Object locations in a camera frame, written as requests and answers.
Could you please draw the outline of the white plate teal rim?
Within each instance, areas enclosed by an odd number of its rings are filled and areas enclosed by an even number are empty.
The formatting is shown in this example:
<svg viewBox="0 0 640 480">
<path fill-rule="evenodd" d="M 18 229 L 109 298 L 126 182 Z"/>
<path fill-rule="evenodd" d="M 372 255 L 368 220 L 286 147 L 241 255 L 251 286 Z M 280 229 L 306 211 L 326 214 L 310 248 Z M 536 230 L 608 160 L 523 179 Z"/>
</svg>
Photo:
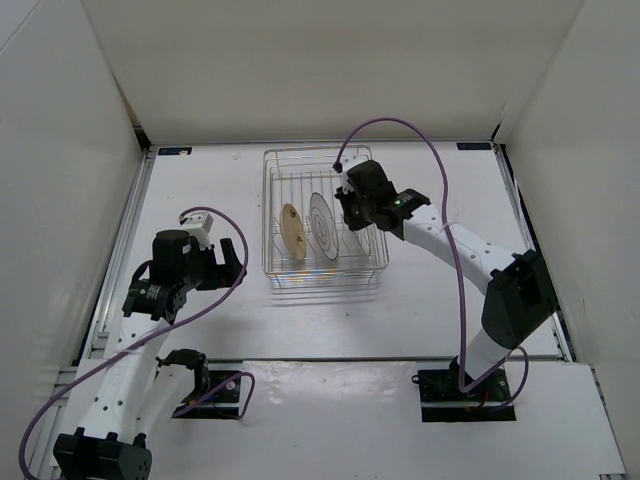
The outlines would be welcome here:
<svg viewBox="0 0 640 480">
<path fill-rule="evenodd" d="M 346 253 L 350 257 L 369 257 L 371 255 L 371 245 L 368 238 L 368 230 L 352 231 L 344 226 L 342 241 Z"/>
</svg>

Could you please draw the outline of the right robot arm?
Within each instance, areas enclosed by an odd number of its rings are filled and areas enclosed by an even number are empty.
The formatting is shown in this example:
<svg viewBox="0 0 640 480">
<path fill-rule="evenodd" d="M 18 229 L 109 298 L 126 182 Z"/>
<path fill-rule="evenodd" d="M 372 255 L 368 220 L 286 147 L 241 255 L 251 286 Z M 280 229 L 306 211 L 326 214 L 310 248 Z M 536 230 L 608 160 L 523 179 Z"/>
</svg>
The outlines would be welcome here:
<svg viewBox="0 0 640 480">
<path fill-rule="evenodd" d="M 460 287 L 471 282 L 483 294 L 480 330 L 460 341 L 449 375 L 455 396 L 476 397 L 508 355 L 559 309 L 542 254 L 511 253 L 448 223 L 425 195 L 396 190 L 374 160 L 343 159 L 333 168 L 341 179 L 335 197 L 350 230 L 373 225 L 389 232 L 451 266 Z"/>
</svg>

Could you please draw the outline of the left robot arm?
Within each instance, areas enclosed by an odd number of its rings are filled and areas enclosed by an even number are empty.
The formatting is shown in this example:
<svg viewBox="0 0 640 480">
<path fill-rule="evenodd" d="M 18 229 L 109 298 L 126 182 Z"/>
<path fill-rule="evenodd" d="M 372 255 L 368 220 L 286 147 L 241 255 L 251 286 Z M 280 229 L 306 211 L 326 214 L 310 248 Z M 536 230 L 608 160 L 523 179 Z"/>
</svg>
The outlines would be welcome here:
<svg viewBox="0 0 640 480">
<path fill-rule="evenodd" d="M 231 239 L 218 261 L 204 230 L 164 230 L 140 265 L 122 307 L 118 348 L 95 372 L 103 379 L 72 433 L 56 439 L 53 456 L 65 479 L 146 479 L 148 438 L 157 421 L 182 415 L 217 392 L 205 354 L 161 347 L 189 292 L 231 292 L 246 274 Z"/>
</svg>

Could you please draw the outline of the white plate middle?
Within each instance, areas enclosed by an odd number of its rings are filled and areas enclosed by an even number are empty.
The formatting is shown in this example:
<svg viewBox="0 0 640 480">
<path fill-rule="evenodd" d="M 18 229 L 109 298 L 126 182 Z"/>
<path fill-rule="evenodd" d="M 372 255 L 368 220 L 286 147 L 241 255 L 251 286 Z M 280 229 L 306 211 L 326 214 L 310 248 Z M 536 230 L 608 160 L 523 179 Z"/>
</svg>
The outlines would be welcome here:
<svg viewBox="0 0 640 480">
<path fill-rule="evenodd" d="M 313 192 L 310 197 L 309 224 L 323 255 L 330 261 L 336 260 L 339 244 L 335 221 L 328 203 L 318 192 Z"/>
</svg>

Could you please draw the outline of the beige patterned plate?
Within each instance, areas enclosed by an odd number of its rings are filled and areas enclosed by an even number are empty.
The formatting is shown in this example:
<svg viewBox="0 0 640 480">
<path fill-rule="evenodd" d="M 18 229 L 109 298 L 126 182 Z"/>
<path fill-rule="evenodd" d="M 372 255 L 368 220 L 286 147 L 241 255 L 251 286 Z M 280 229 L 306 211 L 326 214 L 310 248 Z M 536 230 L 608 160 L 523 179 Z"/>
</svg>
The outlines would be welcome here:
<svg viewBox="0 0 640 480">
<path fill-rule="evenodd" d="M 304 226 L 298 211 L 291 203 L 282 206 L 280 226 L 284 244 L 291 257 L 294 260 L 303 260 L 307 249 Z"/>
</svg>

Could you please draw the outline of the aluminium table rail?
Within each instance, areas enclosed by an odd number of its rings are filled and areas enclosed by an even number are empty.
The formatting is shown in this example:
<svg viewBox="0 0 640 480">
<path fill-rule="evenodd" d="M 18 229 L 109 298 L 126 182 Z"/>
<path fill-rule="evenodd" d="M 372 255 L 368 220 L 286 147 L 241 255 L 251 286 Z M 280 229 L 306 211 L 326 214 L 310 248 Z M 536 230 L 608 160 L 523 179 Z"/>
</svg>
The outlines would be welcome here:
<svg viewBox="0 0 640 480">
<path fill-rule="evenodd" d="M 60 368 L 52 394 L 58 393 L 71 380 L 71 374 L 76 372 L 80 360 L 91 359 L 95 351 L 103 353 L 106 349 L 111 320 L 120 305 L 117 287 L 130 256 L 154 160 L 155 153 L 150 147 L 145 148 L 129 190 L 109 263 L 78 356 L 70 366 Z"/>
</svg>

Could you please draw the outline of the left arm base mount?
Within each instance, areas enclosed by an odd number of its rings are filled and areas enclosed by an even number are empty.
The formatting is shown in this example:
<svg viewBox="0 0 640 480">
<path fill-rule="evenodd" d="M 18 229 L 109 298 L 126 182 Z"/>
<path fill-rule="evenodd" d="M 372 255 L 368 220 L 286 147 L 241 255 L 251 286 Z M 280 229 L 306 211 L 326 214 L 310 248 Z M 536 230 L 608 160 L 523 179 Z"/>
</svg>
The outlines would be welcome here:
<svg viewBox="0 0 640 480">
<path fill-rule="evenodd" d="M 191 372 L 192 391 L 180 401 L 175 418 L 240 420 L 241 378 L 232 380 L 238 370 L 212 370 L 204 353 L 192 349 L 174 349 L 166 357 L 156 358 L 156 375 L 164 367 L 178 365 Z"/>
</svg>

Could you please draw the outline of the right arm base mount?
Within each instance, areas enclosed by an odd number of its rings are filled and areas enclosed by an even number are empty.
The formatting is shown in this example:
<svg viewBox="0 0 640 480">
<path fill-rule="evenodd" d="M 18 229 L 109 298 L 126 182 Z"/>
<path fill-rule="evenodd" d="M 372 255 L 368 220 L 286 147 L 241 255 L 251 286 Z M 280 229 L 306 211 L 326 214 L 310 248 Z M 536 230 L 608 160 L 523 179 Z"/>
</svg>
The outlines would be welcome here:
<svg viewBox="0 0 640 480">
<path fill-rule="evenodd" d="M 423 423 L 515 422 L 512 392 L 503 367 L 471 392 L 459 389 L 448 362 L 418 362 L 411 382 L 418 387 Z"/>
</svg>

